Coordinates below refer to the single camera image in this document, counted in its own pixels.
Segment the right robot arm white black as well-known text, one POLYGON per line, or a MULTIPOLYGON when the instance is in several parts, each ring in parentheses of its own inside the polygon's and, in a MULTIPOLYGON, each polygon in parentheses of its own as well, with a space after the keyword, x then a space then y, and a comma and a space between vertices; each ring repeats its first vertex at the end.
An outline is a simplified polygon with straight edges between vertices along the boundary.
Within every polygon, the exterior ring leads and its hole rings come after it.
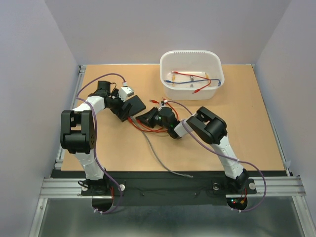
POLYGON ((219 157, 227 177, 227 187, 233 193, 245 188, 249 178, 248 172, 240 164, 228 139, 226 122, 206 107, 200 107, 187 119, 180 121, 169 107, 154 107, 150 111, 136 117, 136 121, 154 128, 160 126, 167 130, 173 139, 180 139, 193 132, 219 157))

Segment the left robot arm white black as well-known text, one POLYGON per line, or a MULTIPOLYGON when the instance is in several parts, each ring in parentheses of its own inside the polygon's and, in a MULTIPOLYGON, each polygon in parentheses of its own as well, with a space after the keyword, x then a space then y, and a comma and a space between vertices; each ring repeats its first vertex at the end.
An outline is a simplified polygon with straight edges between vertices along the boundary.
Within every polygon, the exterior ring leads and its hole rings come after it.
POLYGON ((126 82, 114 90, 111 90, 111 84, 109 81, 99 81, 97 90, 82 100, 78 107, 64 110, 61 114, 61 147, 75 155, 85 171, 86 180, 94 181, 92 187, 100 195, 109 191, 110 182, 104 179, 105 169, 95 155, 96 115, 104 109, 110 109, 124 121, 132 107, 127 99, 134 95, 134 90, 126 82))

